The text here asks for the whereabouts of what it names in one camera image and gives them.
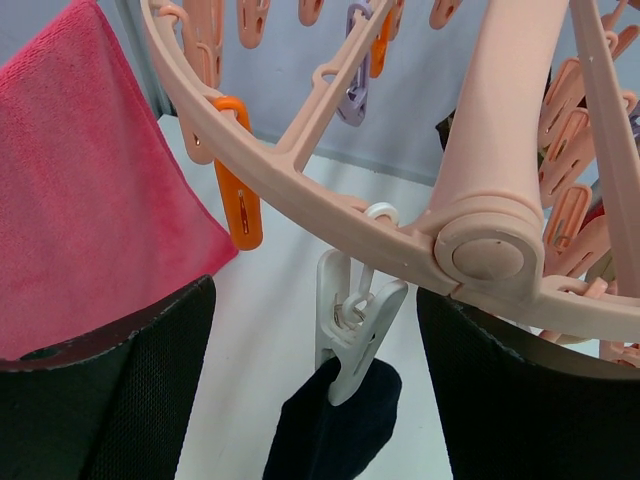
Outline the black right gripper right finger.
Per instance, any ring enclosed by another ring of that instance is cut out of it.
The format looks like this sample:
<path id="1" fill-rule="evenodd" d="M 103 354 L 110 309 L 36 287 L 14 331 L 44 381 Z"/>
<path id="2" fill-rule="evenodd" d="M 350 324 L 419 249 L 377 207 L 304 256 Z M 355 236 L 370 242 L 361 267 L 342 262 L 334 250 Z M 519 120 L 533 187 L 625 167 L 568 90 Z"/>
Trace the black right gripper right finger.
<path id="1" fill-rule="evenodd" d="M 638 478 L 637 369 L 426 289 L 416 303 L 454 478 Z"/>

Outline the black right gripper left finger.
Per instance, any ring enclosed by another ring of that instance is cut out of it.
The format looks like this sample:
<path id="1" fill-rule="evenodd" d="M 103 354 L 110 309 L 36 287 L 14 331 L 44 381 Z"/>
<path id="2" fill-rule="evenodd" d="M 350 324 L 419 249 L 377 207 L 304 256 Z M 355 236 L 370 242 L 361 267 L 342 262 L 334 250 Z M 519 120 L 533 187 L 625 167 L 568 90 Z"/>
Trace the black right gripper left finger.
<path id="1" fill-rule="evenodd" d="M 174 478 L 215 303 L 205 275 L 89 333 L 2 361 L 2 478 Z"/>

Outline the navy sock red toe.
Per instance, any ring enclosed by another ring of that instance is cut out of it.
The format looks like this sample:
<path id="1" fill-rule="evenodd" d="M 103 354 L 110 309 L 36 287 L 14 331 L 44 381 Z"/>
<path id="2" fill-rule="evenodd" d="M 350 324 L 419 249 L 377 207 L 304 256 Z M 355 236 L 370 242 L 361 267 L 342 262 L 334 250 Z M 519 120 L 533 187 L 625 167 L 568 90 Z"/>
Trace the navy sock red toe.
<path id="1" fill-rule="evenodd" d="M 390 440 L 402 388 L 398 372 L 374 360 L 356 393 L 333 406 L 328 390 L 339 371 L 338 359 L 324 362 L 283 404 L 264 479 L 354 479 Z"/>

